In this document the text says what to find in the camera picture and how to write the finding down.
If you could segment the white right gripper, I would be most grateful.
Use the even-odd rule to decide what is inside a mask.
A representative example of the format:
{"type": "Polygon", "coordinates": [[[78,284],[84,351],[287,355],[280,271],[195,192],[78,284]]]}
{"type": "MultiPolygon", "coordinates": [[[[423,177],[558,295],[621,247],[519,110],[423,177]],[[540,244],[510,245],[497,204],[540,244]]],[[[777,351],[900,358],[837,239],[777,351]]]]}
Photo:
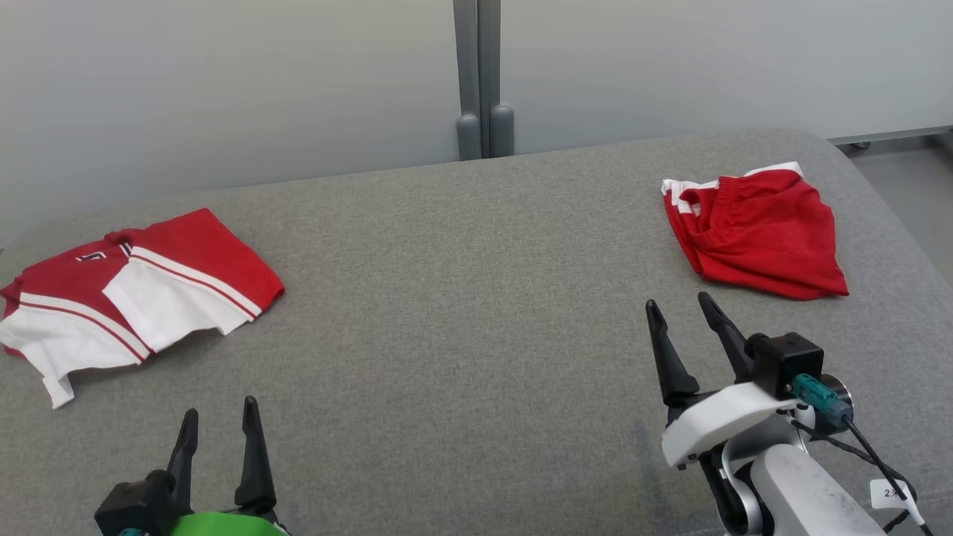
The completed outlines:
{"type": "Polygon", "coordinates": [[[669,325],[654,299],[646,302],[646,320],[652,342],[654,366],[663,403],[687,408],[663,432],[661,448],[671,468],[701,460],[701,455],[724,445],[729,461],[753,459],[780,444],[806,453],[800,431],[790,416],[777,410],[794,409],[796,400],[778,401],[753,383],[753,359],[745,350],[748,340],[708,292],[698,293],[698,303],[709,328],[718,336],[735,374],[735,384],[688,407],[700,392],[669,338],[669,325]]]}

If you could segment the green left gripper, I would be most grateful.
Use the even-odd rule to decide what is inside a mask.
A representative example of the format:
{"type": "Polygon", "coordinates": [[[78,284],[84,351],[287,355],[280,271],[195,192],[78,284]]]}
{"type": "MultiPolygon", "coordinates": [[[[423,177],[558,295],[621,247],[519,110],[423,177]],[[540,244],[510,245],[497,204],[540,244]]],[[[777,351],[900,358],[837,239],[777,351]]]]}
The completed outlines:
{"type": "MultiPolygon", "coordinates": [[[[171,499],[180,508],[191,506],[191,469],[200,440],[200,414],[195,408],[182,418],[176,444],[167,471],[173,477],[171,499]]],[[[277,503],[275,483],[267,451],[258,401],[253,396],[243,401],[242,431],[245,435],[242,473],[235,489],[235,505],[241,513],[273,513],[277,503]]],[[[181,517],[171,535],[287,535],[283,527],[256,516],[204,511],[181,517]]]]}

